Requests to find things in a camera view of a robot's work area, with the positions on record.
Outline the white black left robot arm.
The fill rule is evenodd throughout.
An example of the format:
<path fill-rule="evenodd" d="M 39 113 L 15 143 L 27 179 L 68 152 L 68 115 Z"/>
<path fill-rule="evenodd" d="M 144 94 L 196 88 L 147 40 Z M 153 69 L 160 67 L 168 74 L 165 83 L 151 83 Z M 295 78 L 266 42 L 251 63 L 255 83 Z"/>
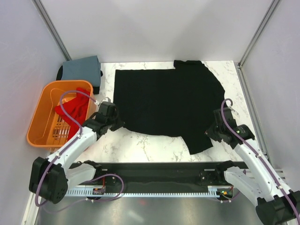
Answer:
<path fill-rule="evenodd" d="M 60 149 L 46 158 L 38 157 L 32 164 L 29 191 L 47 202 L 59 203 L 67 191 L 83 183 L 99 184 L 104 178 L 100 165 L 93 161 L 75 160 L 108 130 L 115 131 L 124 123 L 117 112 L 93 113 L 78 132 Z"/>

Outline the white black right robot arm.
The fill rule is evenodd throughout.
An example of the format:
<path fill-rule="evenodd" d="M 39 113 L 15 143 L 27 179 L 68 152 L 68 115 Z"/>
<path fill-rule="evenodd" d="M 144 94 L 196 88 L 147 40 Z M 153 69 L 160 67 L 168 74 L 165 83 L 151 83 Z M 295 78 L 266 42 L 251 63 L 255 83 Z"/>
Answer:
<path fill-rule="evenodd" d="M 300 219 L 299 191 L 292 191 L 280 178 L 246 125 L 238 126 L 232 116 L 218 113 L 205 133 L 214 141 L 229 144 L 253 175 L 251 179 L 232 161 L 225 161 L 216 166 L 214 177 L 217 183 L 229 183 L 237 188 L 254 205 L 264 225 Z"/>

